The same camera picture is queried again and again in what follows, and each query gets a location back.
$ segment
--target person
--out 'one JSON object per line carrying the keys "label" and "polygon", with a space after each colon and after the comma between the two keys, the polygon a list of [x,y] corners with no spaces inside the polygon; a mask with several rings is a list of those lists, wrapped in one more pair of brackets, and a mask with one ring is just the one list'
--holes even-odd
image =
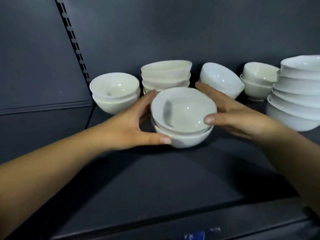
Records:
{"label": "person", "polygon": [[[320,214],[320,146],[270,117],[197,82],[218,113],[204,122],[258,143],[273,166]],[[109,120],[0,165],[0,238],[5,238],[65,186],[87,163],[108,150],[170,144],[170,137],[142,132],[151,91]]]}

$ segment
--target ceramic bowl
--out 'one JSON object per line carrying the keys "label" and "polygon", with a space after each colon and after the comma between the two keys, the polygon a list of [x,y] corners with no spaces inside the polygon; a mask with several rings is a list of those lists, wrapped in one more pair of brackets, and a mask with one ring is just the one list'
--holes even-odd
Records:
{"label": "ceramic bowl", "polygon": [[187,83],[190,82],[191,73],[189,73],[189,76],[181,79],[181,80],[147,80],[145,79],[144,75],[142,76],[142,84],[145,84],[147,87],[154,88],[157,90],[164,90],[167,88],[174,88],[174,87],[186,87]]}
{"label": "ceramic bowl", "polygon": [[277,82],[277,71],[279,70],[273,65],[249,62],[244,65],[242,79],[253,84],[272,86]]}
{"label": "ceramic bowl", "polygon": [[200,78],[203,83],[219,91],[221,89],[240,91],[244,88],[244,84],[234,72],[217,63],[208,62],[204,64],[201,69]]}
{"label": "ceramic bowl", "polygon": [[223,92],[226,96],[228,96],[228,97],[230,97],[232,99],[236,99],[239,96],[239,94],[243,91],[245,86],[243,85],[243,87],[240,90],[237,90],[237,91],[233,91],[233,90],[230,90],[228,88],[222,88],[220,86],[215,86],[213,88],[218,90],[218,91],[220,91],[220,92]]}
{"label": "ceramic bowl", "polygon": [[268,98],[266,115],[295,131],[309,131],[320,125],[320,120],[312,120],[292,115],[285,108],[274,105]]}
{"label": "ceramic bowl", "polygon": [[305,95],[285,92],[279,88],[276,88],[275,84],[273,84],[273,93],[295,104],[300,104],[312,108],[320,108],[320,95]]}
{"label": "ceramic bowl", "polygon": [[291,91],[292,93],[305,93],[320,95],[320,79],[301,79],[282,76],[280,72],[278,74],[278,81],[276,87],[282,90]]}
{"label": "ceramic bowl", "polygon": [[191,66],[187,60],[166,60],[144,65],[141,72],[145,80],[180,81],[189,76]]}
{"label": "ceramic bowl", "polygon": [[[149,86],[149,83],[147,83],[146,81],[142,81],[142,85],[145,89],[146,92],[149,92],[151,90],[156,90],[158,92],[161,92],[163,90],[165,90],[166,88],[158,88],[158,87],[153,87],[153,86]],[[180,84],[180,85],[177,85],[177,86],[174,86],[174,87],[188,87],[190,85],[190,81],[189,80],[186,80],[184,83]]]}
{"label": "ceramic bowl", "polygon": [[216,112],[214,101],[194,88],[166,89],[151,103],[151,113],[156,125],[180,135],[206,131],[210,126],[204,124],[204,117]]}
{"label": "ceramic bowl", "polygon": [[168,130],[159,128],[153,118],[151,118],[152,125],[157,133],[168,135],[171,137],[171,146],[174,148],[189,148],[203,142],[211,133],[213,126],[203,133],[198,133],[195,135],[178,135]]}
{"label": "ceramic bowl", "polygon": [[280,64],[282,76],[320,80],[320,55],[290,57]]}
{"label": "ceramic bowl", "polygon": [[94,94],[92,95],[93,100],[97,103],[97,105],[106,113],[115,115],[120,111],[129,108],[132,104],[134,104],[138,98],[140,97],[140,88],[137,90],[134,97],[106,102],[99,100]]}
{"label": "ceramic bowl", "polygon": [[291,114],[303,115],[307,118],[320,121],[320,108],[307,107],[287,101],[279,94],[272,92],[270,94],[270,102],[277,107],[285,108]]}
{"label": "ceramic bowl", "polygon": [[250,83],[243,80],[242,75],[240,75],[240,79],[244,83],[244,93],[248,95],[249,99],[252,101],[263,101],[272,91],[272,86],[262,86]]}
{"label": "ceramic bowl", "polygon": [[139,80],[130,74],[114,72],[96,77],[90,83],[90,90],[100,101],[110,102],[135,97]]}

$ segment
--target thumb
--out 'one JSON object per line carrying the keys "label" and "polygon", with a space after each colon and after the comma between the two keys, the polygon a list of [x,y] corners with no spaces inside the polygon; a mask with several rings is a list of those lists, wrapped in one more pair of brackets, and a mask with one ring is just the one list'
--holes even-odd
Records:
{"label": "thumb", "polygon": [[141,132],[137,140],[139,145],[171,144],[171,138],[169,136],[152,132]]}
{"label": "thumb", "polygon": [[212,113],[207,115],[204,118],[204,123],[206,125],[235,125],[241,119],[241,115],[239,113],[234,112],[226,112],[226,113]]}

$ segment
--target hand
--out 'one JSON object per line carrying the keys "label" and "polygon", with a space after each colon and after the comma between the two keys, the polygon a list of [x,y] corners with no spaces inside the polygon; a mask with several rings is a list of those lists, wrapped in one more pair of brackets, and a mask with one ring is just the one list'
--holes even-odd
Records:
{"label": "hand", "polygon": [[204,118],[207,125],[221,126],[233,135],[254,141],[263,140],[285,128],[265,114],[248,108],[202,82],[197,82],[195,87],[210,97],[218,107],[218,113]]}
{"label": "hand", "polygon": [[107,147],[105,150],[123,150],[141,145],[171,144],[169,136],[143,132],[139,128],[142,122],[150,118],[150,103],[155,96],[156,91],[150,91],[125,111],[93,127],[99,134],[98,140]]}

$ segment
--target bowl base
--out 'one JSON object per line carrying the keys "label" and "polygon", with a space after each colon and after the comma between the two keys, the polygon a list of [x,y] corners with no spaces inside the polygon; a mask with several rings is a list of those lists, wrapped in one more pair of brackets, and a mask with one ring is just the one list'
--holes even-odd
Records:
{"label": "bowl base", "polygon": [[248,97],[249,100],[253,102],[262,102],[264,99],[254,98],[254,97]]}

